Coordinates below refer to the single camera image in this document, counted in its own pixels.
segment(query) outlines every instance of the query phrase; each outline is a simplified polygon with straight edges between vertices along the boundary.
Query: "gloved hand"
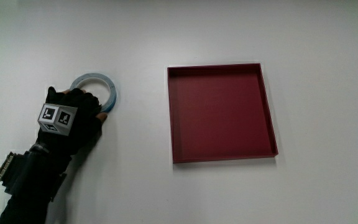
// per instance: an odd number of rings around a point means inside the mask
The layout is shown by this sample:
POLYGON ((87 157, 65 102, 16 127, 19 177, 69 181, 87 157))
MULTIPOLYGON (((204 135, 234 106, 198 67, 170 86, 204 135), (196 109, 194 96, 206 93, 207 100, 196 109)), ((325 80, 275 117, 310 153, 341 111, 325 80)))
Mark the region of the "gloved hand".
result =
MULTIPOLYGON (((41 129, 38 131, 37 143, 46 146, 58 159, 67 158, 68 164, 71 160, 68 157, 76 154, 101 130, 102 123, 107 118, 107 113, 100 113, 101 105, 99 105, 97 97, 78 88, 57 93, 53 87, 49 87, 45 102, 78 108, 69 136, 47 133, 41 129)), ((63 172, 66 165, 61 164, 59 167, 59 172, 63 172)))

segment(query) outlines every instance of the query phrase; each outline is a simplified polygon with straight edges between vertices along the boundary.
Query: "marker cube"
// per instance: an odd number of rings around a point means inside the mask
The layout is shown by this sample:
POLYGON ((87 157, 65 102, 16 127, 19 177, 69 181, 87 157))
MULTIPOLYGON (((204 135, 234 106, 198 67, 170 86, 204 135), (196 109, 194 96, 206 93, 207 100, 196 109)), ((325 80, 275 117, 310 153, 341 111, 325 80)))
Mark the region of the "marker cube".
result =
POLYGON ((77 108, 44 103, 38 123, 42 131, 68 136, 77 108))

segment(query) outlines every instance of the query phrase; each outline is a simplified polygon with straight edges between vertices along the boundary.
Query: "tray rim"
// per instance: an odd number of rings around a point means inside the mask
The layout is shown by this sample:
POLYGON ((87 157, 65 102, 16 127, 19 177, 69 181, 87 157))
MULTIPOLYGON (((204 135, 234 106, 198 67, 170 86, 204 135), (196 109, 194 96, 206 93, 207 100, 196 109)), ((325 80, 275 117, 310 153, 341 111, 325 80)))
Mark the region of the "tray rim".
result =
POLYGON ((269 102, 267 98, 267 91, 266 86, 264 83, 263 73, 262 73, 262 65, 261 63, 235 63, 235 64, 222 64, 222 65, 189 65, 189 66, 176 66, 176 67, 167 67, 167 84, 168 84, 168 102, 169 102, 169 110, 170 110, 170 132, 171 132, 171 147, 172 147, 172 159, 173 163, 186 163, 186 162, 208 162, 208 161, 226 161, 226 160, 238 160, 238 159, 256 159, 256 158, 269 158, 269 157, 275 157, 278 155, 278 149, 277 149, 277 142, 275 138, 275 132, 274 132, 274 126, 272 122, 272 116, 270 114, 270 107, 269 102), (170 80, 171 76, 174 76, 172 74, 173 70, 188 70, 188 69, 195 69, 195 70, 212 70, 212 69, 230 69, 230 71, 233 71, 234 68, 237 68, 238 70, 244 69, 244 67, 252 67, 256 66, 258 67, 258 71, 256 73, 258 78, 258 84, 259 84, 259 91, 261 93, 262 98, 262 106, 264 109, 264 117, 266 119, 267 123, 267 129, 268 129, 268 135, 269 135, 269 142, 271 145, 271 153, 261 153, 261 154, 253 154, 253 155, 243 155, 243 156, 226 156, 226 157, 199 157, 199 158, 192 158, 192 159, 176 159, 175 158, 175 140, 174 140, 174 123, 173 123, 173 113, 172 113, 172 101, 171 101, 171 92, 170 92, 170 80))

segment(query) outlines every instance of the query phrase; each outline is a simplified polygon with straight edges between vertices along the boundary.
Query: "red box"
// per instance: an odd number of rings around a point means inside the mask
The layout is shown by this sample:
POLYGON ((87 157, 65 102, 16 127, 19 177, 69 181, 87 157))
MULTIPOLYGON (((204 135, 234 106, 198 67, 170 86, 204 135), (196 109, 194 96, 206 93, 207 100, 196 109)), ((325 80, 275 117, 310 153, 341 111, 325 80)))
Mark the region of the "red box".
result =
POLYGON ((168 68, 173 163, 275 157, 259 63, 168 68))

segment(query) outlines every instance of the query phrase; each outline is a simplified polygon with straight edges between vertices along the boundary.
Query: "blue ring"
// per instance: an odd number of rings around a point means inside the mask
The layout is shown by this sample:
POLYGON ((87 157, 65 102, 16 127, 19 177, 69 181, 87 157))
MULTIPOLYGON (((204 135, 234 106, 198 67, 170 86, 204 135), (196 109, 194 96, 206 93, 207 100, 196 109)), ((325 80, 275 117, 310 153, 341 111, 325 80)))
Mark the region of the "blue ring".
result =
POLYGON ((111 81, 111 79, 109 79, 109 77, 99 74, 99 73, 87 73, 85 75, 78 77, 76 80, 74 80, 73 84, 71 84, 70 90, 73 90, 73 89, 79 87, 81 82, 83 82, 87 79, 90 79, 90 78, 100 79, 110 87, 110 97, 109 97, 108 101, 101 108, 101 112, 106 112, 106 113, 110 112, 111 109, 116 104, 117 91, 116 91, 116 86, 111 81))

